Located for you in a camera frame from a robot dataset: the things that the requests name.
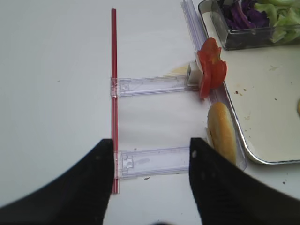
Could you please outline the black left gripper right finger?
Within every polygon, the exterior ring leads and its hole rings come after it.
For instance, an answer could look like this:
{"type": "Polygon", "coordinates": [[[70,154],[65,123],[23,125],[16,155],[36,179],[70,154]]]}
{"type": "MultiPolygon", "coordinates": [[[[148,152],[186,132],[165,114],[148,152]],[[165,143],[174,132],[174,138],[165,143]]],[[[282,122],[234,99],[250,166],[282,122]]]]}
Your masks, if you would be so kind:
{"type": "Polygon", "coordinates": [[[202,138],[190,140],[189,182],[204,225],[298,225],[300,202],[249,176],[202,138]]]}

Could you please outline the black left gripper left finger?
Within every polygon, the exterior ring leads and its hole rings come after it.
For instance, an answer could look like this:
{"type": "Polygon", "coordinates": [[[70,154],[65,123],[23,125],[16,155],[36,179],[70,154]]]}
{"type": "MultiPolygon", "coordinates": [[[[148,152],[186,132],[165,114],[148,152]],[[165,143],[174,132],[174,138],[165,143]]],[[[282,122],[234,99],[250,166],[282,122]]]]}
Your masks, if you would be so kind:
{"type": "Polygon", "coordinates": [[[2,225],[101,225],[113,190],[111,139],[49,184],[1,207],[2,225]]]}

